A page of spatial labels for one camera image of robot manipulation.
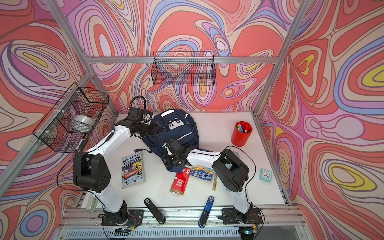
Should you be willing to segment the navy blue student backpack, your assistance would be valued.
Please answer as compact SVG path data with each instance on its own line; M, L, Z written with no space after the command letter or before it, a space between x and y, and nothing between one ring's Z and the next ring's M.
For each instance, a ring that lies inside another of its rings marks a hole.
M172 109L154 116L151 122L158 126L158 133L141 138L146 146L161 158L163 164L166 153L163 145L167 140L175 139L185 148L199 149L197 124L190 114Z

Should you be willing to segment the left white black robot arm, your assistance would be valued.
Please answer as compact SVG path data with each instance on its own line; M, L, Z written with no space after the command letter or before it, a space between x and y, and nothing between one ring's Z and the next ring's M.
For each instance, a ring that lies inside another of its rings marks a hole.
M121 144L134 134L141 137L155 135L157 127L151 123L153 112L130 108L127 117L118 121L114 129L91 149L74 157L74 184L92 193L108 213L122 212L125 201L110 184L111 173L107 161Z

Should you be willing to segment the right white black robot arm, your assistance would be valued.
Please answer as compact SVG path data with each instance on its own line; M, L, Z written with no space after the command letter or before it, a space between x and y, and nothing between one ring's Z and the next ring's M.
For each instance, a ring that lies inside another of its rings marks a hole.
M211 168L223 185L234 192L234 208L241 214L249 211L251 204L245 184L249 179L250 169L233 151L228 148L221 152L185 148L174 139L166 141L163 148L166 150L164 165L168 171L180 173L185 166Z

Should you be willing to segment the red snack packet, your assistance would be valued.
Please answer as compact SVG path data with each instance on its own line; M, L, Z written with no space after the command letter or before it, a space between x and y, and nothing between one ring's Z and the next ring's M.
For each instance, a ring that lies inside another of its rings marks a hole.
M191 168L184 168L180 173L177 173L170 192L176 196L183 196L190 178Z

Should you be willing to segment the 91-storey treehouse book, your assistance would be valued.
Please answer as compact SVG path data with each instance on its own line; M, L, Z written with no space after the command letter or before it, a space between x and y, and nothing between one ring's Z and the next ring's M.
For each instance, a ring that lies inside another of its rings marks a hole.
M198 180L210 183L214 176L214 170L202 166L193 166L190 176Z

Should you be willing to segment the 143-storey treehouse book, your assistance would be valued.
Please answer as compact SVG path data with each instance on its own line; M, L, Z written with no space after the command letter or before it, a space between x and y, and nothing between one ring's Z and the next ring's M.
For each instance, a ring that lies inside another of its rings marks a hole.
M145 182L143 154L135 154L122 158L122 188L126 189Z

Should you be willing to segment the gold pen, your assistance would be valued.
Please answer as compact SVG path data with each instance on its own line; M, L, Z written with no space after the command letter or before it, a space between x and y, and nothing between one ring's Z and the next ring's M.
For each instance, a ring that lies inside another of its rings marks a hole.
M213 187L212 187L212 190L215 191L217 188L217 174L214 173L214 176L213 176Z

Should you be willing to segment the light blue pencil pouch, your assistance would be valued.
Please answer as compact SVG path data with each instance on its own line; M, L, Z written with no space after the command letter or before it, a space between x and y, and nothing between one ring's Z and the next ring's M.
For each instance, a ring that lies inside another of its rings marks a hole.
M239 158L240 157L240 155L237 153L237 152L234 152L234 154ZM230 164L226 164L226 167L228 168L228 169L230 169L231 167L232 167L232 163L230 163Z

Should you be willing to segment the white tape roll in basket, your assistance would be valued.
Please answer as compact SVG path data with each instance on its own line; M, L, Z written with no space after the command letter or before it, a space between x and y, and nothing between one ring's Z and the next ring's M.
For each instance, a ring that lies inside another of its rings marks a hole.
M75 115L70 122L70 128L73 133L89 134L91 133L94 124L94 120L90 117Z

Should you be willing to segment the black stapler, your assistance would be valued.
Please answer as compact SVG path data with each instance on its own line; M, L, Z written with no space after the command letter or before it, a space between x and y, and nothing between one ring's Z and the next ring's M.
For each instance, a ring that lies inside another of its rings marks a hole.
M154 205L154 203L149 199L144 199L144 204L148 208L148 210L151 212L151 214L154 216L154 218L157 220L157 222L160 225L163 225L166 222L166 217L163 215L163 213Z

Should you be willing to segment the red ribbed metal pen cup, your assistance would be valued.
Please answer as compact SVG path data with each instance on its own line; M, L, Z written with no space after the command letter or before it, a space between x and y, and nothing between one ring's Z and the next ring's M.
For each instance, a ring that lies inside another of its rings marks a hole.
M248 122L240 121L235 124L231 142L236 147L243 147L246 145L250 135L252 134L253 127Z

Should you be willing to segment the blue stapler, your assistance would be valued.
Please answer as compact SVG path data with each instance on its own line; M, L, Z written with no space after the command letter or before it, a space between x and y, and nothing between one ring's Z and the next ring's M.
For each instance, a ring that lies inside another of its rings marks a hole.
M209 215L210 215L210 212L211 212L214 200L215 200L215 198L213 196L209 196L208 197L206 205L205 205L205 207L203 209L203 212L202 212L202 214L201 214L201 216L199 218L198 226L200 228L202 228L202 229L206 226L206 223L208 221L208 218L209 218Z

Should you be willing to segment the mint green small clock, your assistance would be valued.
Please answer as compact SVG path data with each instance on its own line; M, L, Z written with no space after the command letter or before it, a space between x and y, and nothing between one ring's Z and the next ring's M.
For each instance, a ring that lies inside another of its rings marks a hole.
M260 169L259 179L264 182L270 183L273 179L273 172L267 169Z

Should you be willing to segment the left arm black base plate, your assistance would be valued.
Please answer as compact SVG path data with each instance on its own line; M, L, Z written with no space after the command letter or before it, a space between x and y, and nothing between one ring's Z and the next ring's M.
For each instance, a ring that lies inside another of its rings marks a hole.
M125 212L109 213L103 211L98 215L102 220L102 226L127 226L137 227L142 224L144 217L143 210L127 210Z

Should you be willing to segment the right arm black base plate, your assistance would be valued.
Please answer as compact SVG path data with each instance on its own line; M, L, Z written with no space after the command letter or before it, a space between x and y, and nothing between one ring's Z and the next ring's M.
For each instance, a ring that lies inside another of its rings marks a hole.
M253 224L258 226L263 223L261 210L256 207L250 207L245 214L235 208L224 208L222 209L222 215L218 216L218 218L225 225Z

